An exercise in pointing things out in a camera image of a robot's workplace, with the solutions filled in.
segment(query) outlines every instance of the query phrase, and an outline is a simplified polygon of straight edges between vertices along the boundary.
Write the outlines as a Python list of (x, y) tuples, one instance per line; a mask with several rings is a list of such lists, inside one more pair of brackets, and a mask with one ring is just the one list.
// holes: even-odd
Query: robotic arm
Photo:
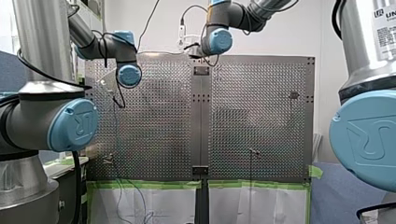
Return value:
[(129, 31), (104, 33), (98, 39), (76, 13), (68, 18), (70, 37), (75, 43), (78, 57), (84, 60), (114, 58), (117, 62), (117, 79), (124, 88), (134, 88), (142, 78), (137, 65), (134, 35)]
[(201, 45), (191, 54), (193, 58), (218, 55), (233, 45), (229, 28), (248, 32), (260, 32), (267, 21), (291, 0), (252, 0), (248, 7), (231, 0), (211, 0), (207, 13), (206, 36)]
[[(116, 59), (117, 79), (125, 88), (139, 83), (141, 70), (132, 33), (105, 33), (98, 39), (79, 15), (67, 15), (73, 8), (63, 0), (13, 3), (27, 82), (18, 95), (0, 99), (0, 217), (5, 224), (54, 224), (58, 184), (47, 179), (38, 150), (72, 151), (78, 185), (77, 151), (91, 142), (98, 123), (95, 105), (84, 99), (91, 87), (72, 78), (70, 36), (79, 57)], [(74, 223), (80, 205), (76, 195)]]

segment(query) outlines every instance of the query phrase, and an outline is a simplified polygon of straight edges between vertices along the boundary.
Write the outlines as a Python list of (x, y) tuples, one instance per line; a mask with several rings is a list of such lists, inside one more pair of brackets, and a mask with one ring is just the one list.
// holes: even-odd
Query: pegboard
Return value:
[(121, 89), (126, 108), (114, 108), (105, 90), (117, 92), (115, 63), (86, 63), (88, 95), (99, 111), (99, 128), (88, 154), (92, 180), (116, 177), (191, 180), (191, 66), (184, 55), (139, 56), (143, 78)]
[(206, 64), (185, 55), (138, 61), (143, 80), (122, 89), (125, 109), (108, 92), (117, 92), (115, 63), (86, 63), (94, 86), (87, 94), (100, 113), (88, 150), (90, 180), (191, 180), (193, 165), (208, 166), (210, 179), (307, 180), (314, 58), (221, 56), (207, 76), (195, 76), (197, 64)]
[(212, 75), (209, 178), (306, 181), (314, 69), (314, 58), (220, 58)]

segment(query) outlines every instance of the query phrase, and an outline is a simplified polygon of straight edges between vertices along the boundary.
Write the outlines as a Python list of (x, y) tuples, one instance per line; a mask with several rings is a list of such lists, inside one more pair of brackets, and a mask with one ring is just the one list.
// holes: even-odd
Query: metal frame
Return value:
[[(160, 167), (157, 166), (154, 162), (155, 160), (150, 160), (148, 161), (147, 166), (151, 167), (152, 169), (163, 169), (160, 171), (158, 174), (165, 174), (166, 172), (169, 172), (169, 175), (165, 176), (152, 176), (150, 173), (145, 172), (142, 169), (139, 169), (138, 173), (139, 175), (136, 175), (134, 171), (131, 169), (134, 169), (133, 166), (125, 166), (123, 167), (123, 164), (126, 164), (127, 158), (123, 159), (118, 159), (117, 158), (117, 153), (122, 154), (116, 150), (111, 149), (112, 144), (114, 143), (105, 143), (107, 146), (103, 146), (103, 142), (101, 145), (101, 141), (96, 141), (96, 143), (99, 144), (93, 144), (93, 146), (97, 146), (99, 148), (99, 155), (92, 160), (92, 165), (89, 170), (89, 175), (91, 176), (91, 179), (112, 179), (116, 177), (117, 175), (114, 172), (114, 169), (108, 165), (104, 166), (102, 163), (102, 160), (107, 158), (108, 154), (110, 152), (113, 152), (115, 155), (115, 162), (120, 162), (121, 164), (121, 177), (124, 178), (132, 178), (132, 179), (147, 179), (147, 180), (160, 180), (160, 181), (167, 181), (167, 180), (192, 180), (192, 179), (239, 179), (239, 178), (244, 178), (248, 179), (252, 177), (253, 179), (257, 180), (271, 180), (271, 181), (279, 181), (279, 182), (307, 182), (309, 181), (309, 175), (308, 175), (308, 168), (307, 166), (303, 166), (303, 164), (310, 164), (311, 163), (311, 151), (312, 151), (312, 135), (313, 135), (313, 97), (314, 97), (314, 73), (315, 73), (315, 59), (314, 58), (307, 58), (307, 57), (284, 57), (284, 56), (221, 56), (219, 59), (219, 64), (216, 67), (209, 67), (205, 61), (202, 60), (192, 60), (188, 59), (187, 56), (185, 55), (177, 55), (177, 56), (170, 56), (170, 55), (165, 55), (165, 54), (154, 54), (154, 55), (139, 55), (138, 57), (139, 62), (141, 62), (141, 65), (144, 70), (144, 75), (143, 75), (143, 80), (141, 86), (139, 86), (137, 89), (133, 90), (122, 90), (124, 92), (124, 95), (126, 97), (127, 101), (127, 108), (125, 111), (119, 110), (121, 113), (127, 113), (125, 115), (121, 116), (121, 119), (126, 119), (130, 120), (131, 117), (135, 117), (136, 110), (139, 110), (137, 108), (138, 106), (142, 106), (142, 104), (139, 104), (139, 98), (136, 98), (136, 91), (140, 91), (139, 88), (157, 88), (162, 89), (163, 88), (169, 88), (170, 86), (162, 86), (161, 82), (158, 83), (157, 86), (154, 85), (154, 87), (145, 87), (145, 85), (148, 85), (148, 80), (151, 77), (155, 77), (159, 75), (158, 73), (161, 73), (161, 69), (165, 69), (163, 71), (163, 78), (165, 76), (169, 76), (170, 79), (175, 79), (175, 77), (178, 78), (183, 78), (182, 85), (185, 85), (184, 88), (188, 88), (187, 91), (188, 95), (183, 95), (183, 104), (184, 104), (184, 109), (189, 108), (190, 109), (190, 148), (187, 149), (187, 151), (190, 153), (190, 156), (188, 156), (188, 160), (191, 162), (191, 167), (183, 166), (184, 168), (184, 175), (172, 175), (171, 169), (168, 170), (172, 166), (178, 166), (179, 164), (168, 164), (166, 166)], [(188, 69), (182, 69), (182, 70), (175, 70), (172, 68), (174, 66), (177, 68), (181, 64), (184, 64), (182, 66), (186, 66)], [(211, 163), (210, 160), (210, 153), (211, 153), (211, 148), (210, 148), (210, 141), (211, 141), (211, 129), (212, 129), (212, 109), (214, 106), (212, 105), (214, 101), (216, 101), (216, 98), (214, 99), (213, 97), (213, 90), (212, 88), (216, 88), (214, 86), (214, 80), (213, 80), (213, 75), (219, 72), (219, 69), (221, 67), (226, 66), (226, 64), (277, 64), (277, 65), (282, 65), (284, 66), (284, 76), (288, 76), (289, 73), (293, 73), (293, 71), (290, 70), (290, 68), (293, 68), (293, 66), (299, 66), (300, 68), (300, 73), (298, 74), (299, 80), (301, 86), (304, 86), (303, 92), (297, 92), (299, 94), (299, 102), (304, 98), (304, 140), (300, 139), (301, 141), (304, 141), (304, 154), (303, 160), (301, 161), (301, 169), (304, 169), (301, 172), (301, 175), (297, 176), (292, 176), (292, 177), (285, 177), (282, 175), (275, 176), (275, 177), (268, 177), (265, 175), (260, 176), (259, 175), (253, 175), (253, 176), (248, 176), (248, 175), (240, 175), (237, 177), (232, 177), (232, 176), (211, 176), (208, 175), (211, 173), (211, 165), (214, 163)], [(100, 61), (93, 61), (93, 62), (88, 62), (87, 63), (87, 82), (90, 85), (94, 85), (94, 90), (93, 92), (89, 92), (88, 96), (91, 96), (92, 99), (98, 104), (99, 109), (103, 107), (105, 110), (111, 110), (112, 108), (112, 101), (111, 98), (108, 96), (103, 95), (103, 91), (99, 91), (98, 89), (99, 84), (98, 80), (100, 77), (103, 77), (104, 74), (110, 72), (114, 68), (115, 64), (114, 62), (109, 63), (109, 68), (104, 69), (103, 68), (103, 63)], [(174, 71), (181, 71), (183, 74), (174, 74)], [(114, 77), (112, 75), (107, 76), (107, 80), (112, 80)], [(114, 90), (115, 83), (110, 83), (110, 86)], [(268, 102), (272, 102), (271, 96), (268, 96), (270, 98), (266, 99)], [(110, 114), (105, 113), (105, 118), (107, 121), (111, 119)], [(99, 134), (97, 136), (97, 139), (101, 138), (101, 134), (104, 134), (102, 130), (99, 130)], [(144, 153), (144, 151), (139, 151), (137, 149), (133, 149), (133, 154), (136, 155), (136, 153)], [(163, 151), (163, 153), (170, 153), (172, 155), (172, 151)], [(260, 167), (259, 161), (254, 161), (253, 162), (253, 167)], [(96, 169), (102, 169), (102, 174), (101, 175), (93, 175), (93, 172), (96, 172)]]

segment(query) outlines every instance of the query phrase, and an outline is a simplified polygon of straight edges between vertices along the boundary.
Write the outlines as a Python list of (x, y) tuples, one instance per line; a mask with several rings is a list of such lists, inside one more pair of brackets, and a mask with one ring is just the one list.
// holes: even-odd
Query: ur logo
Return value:
[(384, 15), (384, 9), (379, 9), (374, 13), (374, 17), (378, 18), (378, 17), (382, 17)]
[(79, 138), (92, 134), (92, 113), (82, 113), (75, 116), (77, 123), (76, 135)]

